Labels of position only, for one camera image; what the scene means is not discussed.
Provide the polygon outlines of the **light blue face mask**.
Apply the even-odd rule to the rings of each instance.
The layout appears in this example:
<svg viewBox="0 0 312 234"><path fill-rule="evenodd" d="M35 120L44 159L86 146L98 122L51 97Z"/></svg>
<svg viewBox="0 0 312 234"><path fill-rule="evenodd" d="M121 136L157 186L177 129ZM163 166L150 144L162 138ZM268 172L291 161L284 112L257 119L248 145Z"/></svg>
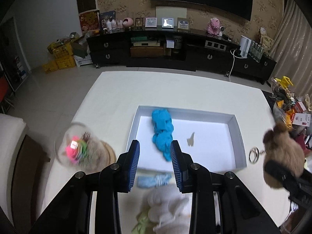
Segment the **light blue face mask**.
<svg viewBox="0 0 312 234"><path fill-rule="evenodd" d="M155 176L139 176L137 186L142 189L155 188L169 184L172 175L170 173L157 174Z"/></svg>

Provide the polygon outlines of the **white plush bear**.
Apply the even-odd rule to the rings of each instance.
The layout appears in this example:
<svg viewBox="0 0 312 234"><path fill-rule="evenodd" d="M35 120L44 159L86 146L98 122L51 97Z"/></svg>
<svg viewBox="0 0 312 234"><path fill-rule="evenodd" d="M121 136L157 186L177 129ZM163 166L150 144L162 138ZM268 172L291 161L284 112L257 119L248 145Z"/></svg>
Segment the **white plush bear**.
<svg viewBox="0 0 312 234"><path fill-rule="evenodd" d="M191 197L180 193L174 184L159 186L150 191L147 202L149 220L155 233L188 233L190 228Z"/></svg>

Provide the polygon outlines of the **bright blue cloth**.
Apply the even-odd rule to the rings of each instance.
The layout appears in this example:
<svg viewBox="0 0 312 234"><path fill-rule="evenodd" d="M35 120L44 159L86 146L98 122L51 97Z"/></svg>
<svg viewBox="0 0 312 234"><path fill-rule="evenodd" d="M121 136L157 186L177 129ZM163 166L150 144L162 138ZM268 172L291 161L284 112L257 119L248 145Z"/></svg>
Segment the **bright blue cloth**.
<svg viewBox="0 0 312 234"><path fill-rule="evenodd" d="M166 109L155 109L151 117L154 127L152 141L163 154L164 159L170 162L170 145L173 141L172 133L174 131L171 115Z"/></svg>

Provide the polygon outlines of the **brown plush toy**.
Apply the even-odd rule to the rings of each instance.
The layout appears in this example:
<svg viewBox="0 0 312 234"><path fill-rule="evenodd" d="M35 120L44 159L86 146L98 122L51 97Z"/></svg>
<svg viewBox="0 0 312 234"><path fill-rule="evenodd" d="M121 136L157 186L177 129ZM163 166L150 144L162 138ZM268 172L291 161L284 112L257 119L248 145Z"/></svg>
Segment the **brown plush toy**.
<svg viewBox="0 0 312 234"><path fill-rule="evenodd" d="M273 160L299 178L304 172L305 156L301 146L289 135L289 127L278 122L263 137L265 157L263 164Z"/></svg>

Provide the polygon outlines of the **light green cloth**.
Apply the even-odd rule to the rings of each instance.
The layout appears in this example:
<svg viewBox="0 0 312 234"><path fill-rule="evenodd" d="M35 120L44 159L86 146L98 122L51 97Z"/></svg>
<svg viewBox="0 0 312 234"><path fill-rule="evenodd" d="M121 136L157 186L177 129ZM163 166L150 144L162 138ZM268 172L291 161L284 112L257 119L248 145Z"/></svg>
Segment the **light green cloth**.
<svg viewBox="0 0 312 234"><path fill-rule="evenodd" d="M131 234L145 234L146 230L153 226L153 223L148 217L148 210L145 210L138 214L137 224L132 229Z"/></svg>

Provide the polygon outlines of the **glass dome with flowers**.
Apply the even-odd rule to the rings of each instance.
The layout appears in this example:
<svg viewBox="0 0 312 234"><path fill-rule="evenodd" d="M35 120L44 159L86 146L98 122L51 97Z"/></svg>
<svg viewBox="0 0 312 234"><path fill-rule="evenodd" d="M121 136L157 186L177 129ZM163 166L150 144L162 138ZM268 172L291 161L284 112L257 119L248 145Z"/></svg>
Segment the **glass dome with flowers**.
<svg viewBox="0 0 312 234"><path fill-rule="evenodd" d="M53 146L61 165L87 174L116 162L113 148L83 123L72 122L56 137Z"/></svg>

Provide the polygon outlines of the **clutter pile at right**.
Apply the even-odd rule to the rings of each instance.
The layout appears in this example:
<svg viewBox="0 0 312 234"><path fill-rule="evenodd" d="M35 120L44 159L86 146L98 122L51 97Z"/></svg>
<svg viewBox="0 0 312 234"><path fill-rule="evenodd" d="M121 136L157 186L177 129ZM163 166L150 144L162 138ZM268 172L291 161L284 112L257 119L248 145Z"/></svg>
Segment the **clutter pile at right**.
<svg viewBox="0 0 312 234"><path fill-rule="evenodd" d="M311 155L311 99L308 94L297 97L290 89L290 78L271 78L273 101L272 112L275 121L282 121L288 127L290 137L303 149L306 156Z"/></svg>

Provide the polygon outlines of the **yellow crates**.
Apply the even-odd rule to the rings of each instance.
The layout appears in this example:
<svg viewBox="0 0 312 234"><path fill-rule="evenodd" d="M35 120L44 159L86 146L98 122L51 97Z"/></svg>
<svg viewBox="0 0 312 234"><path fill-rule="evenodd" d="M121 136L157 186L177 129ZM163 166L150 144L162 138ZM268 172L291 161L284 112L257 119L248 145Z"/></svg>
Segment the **yellow crates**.
<svg viewBox="0 0 312 234"><path fill-rule="evenodd" d="M76 66L73 49L69 40L52 42L47 47L47 50L48 61L42 65L43 71L46 74Z"/></svg>

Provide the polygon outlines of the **white water dispenser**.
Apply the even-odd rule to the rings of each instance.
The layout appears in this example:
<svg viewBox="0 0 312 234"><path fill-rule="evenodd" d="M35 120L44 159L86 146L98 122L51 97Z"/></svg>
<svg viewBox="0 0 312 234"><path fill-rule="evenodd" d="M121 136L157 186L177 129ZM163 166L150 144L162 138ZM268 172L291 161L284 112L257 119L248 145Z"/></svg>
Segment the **white water dispenser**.
<svg viewBox="0 0 312 234"><path fill-rule="evenodd" d="M250 45L252 43L252 40L249 39L248 37L245 36L241 36L241 39L239 41L239 46L240 46L240 52L241 52L241 57L246 58L248 53L249 53L249 49L250 49Z"/></svg>

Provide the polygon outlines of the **beige curtain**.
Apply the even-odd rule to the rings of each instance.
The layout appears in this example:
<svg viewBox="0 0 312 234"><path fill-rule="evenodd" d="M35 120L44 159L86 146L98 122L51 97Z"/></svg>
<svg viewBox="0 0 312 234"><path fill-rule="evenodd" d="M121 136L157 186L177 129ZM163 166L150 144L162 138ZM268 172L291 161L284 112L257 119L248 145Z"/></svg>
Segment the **beige curtain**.
<svg viewBox="0 0 312 234"><path fill-rule="evenodd" d="M287 76L298 96L311 95L311 26L294 0L287 0L270 56L277 62L272 76Z"/></svg>

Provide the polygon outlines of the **pink plush toy on cabinet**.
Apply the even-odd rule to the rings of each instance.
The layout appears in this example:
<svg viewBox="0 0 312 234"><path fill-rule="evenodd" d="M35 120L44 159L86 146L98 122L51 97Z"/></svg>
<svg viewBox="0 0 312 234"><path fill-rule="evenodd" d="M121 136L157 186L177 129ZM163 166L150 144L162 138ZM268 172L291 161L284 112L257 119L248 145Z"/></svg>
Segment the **pink plush toy on cabinet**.
<svg viewBox="0 0 312 234"><path fill-rule="evenodd" d="M218 18L211 18L207 24L207 33L210 35L219 35L220 32L220 21Z"/></svg>

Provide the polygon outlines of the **blue picture frame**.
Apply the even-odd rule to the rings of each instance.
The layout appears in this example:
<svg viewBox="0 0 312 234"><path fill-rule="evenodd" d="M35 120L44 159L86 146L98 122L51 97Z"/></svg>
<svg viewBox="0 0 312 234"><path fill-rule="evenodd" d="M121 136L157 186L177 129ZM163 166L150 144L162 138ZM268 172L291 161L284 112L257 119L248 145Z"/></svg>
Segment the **blue picture frame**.
<svg viewBox="0 0 312 234"><path fill-rule="evenodd" d="M174 28L174 19L173 18L162 18L162 28Z"/></svg>

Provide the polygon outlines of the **white picture frame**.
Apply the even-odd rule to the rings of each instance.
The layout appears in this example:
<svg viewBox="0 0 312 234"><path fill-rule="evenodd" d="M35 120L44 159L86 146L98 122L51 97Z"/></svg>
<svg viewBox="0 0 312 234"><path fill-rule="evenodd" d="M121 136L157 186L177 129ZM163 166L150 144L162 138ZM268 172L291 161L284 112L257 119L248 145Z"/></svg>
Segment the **white picture frame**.
<svg viewBox="0 0 312 234"><path fill-rule="evenodd" d="M156 28L157 18L145 18L145 28Z"/></svg>

